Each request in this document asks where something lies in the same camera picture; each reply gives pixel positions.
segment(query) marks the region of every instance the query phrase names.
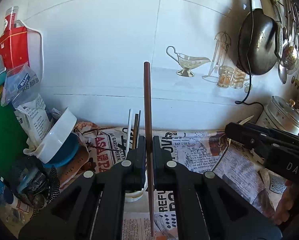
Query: brown wooden stick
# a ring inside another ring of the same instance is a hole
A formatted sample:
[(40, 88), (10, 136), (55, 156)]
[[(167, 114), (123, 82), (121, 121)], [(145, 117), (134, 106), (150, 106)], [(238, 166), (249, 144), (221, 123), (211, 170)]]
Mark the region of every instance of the brown wooden stick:
[(139, 111), (139, 113), (138, 113), (138, 122), (137, 122), (137, 130), (136, 130), (137, 132), (136, 132), (136, 143), (135, 143), (135, 147), (137, 147), (137, 145), (138, 145), (140, 117), (141, 117), (141, 114), (140, 114), (140, 111)]
[(135, 120), (134, 120), (134, 128), (133, 128), (133, 143), (131, 145), (132, 149), (135, 149), (136, 145), (136, 138), (137, 138), (137, 123), (138, 123), (138, 114), (135, 114)]
[(154, 180), (153, 180), (153, 155), (152, 155), (151, 67), (149, 62), (144, 62), (144, 109), (145, 109), (145, 137), (146, 137), (149, 218), (151, 221), (152, 237), (154, 237)]

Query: glass cup illustration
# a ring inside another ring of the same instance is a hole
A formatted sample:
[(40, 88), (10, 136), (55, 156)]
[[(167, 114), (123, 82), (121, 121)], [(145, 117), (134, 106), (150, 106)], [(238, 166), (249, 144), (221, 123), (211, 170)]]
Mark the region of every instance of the glass cup illustration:
[(219, 69), (219, 79), (217, 86), (221, 88), (228, 88), (234, 69), (228, 66), (221, 66)]
[(244, 81), (249, 80), (249, 76), (246, 79), (246, 73), (241, 71), (238, 67), (235, 67), (232, 80), (230, 82), (230, 87), (235, 89), (241, 89), (243, 87)]
[[(174, 53), (177, 55), (177, 59), (168, 53), (169, 48), (174, 49)], [(176, 53), (176, 49), (173, 46), (168, 46), (166, 49), (166, 53), (183, 68), (176, 71), (176, 74), (183, 77), (194, 77), (194, 73), (191, 71), (192, 69), (197, 68), (205, 63), (211, 62), (209, 58), (206, 57), (191, 57), (185, 54)]]
[(246, 82), (245, 84), (244, 84), (244, 92), (245, 93), (248, 93), (248, 89), (249, 89), (249, 82)]
[(226, 32), (219, 32), (215, 35), (216, 46), (214, 50), (214, 56), (208, 71), (208, 75), (202, 76), (202, 78), (208, 82), (218, 83), (220, 71), (219, 69), (224, 65), (227, 51), (231, 46), (231, 37)]

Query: white plastic bag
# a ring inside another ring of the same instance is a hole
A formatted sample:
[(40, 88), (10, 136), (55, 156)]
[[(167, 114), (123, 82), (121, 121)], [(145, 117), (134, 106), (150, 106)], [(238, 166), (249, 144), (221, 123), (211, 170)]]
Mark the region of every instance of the white plastic bag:
[(37, 148), (54, 121), (39, 92), (40, 81), (28, 64), (7, 72), (1, 105), (12, 103), (18, 122)]

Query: human hand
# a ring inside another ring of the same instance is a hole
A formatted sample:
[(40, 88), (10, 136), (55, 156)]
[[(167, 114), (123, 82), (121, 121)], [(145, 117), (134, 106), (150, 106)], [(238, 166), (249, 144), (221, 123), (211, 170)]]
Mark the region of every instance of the human hand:
[(288, 211), (293, 207), (294, 201), (299, 194), (299, 186), (293, 184), (289, 180), (285, 182), (285, 185), (287, 188), (282, 194), (282, 198), (277, 205), (275, 214), (272, 216), (272, 220), (276, 225), (280, 225), (288, 220), (290, 217)]

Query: cast iron pan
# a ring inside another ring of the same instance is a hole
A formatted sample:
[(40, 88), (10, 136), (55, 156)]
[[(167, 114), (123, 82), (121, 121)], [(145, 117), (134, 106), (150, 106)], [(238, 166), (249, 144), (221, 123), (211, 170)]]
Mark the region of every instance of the cast iron pan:
[[(254, 29), (251, 46), (248, 50), (248, 59), (252, 75), (263, 75), (269, 72), (279, 60), (276, 54), (277, 23), (263, 14), (262, 9), (253, 10)], [(249, 73), (246, 53), (251, 36), (252, 19), (249, 13), (240, 29), (238, 41), (238, 54), (240, 64), (237, 67)]]

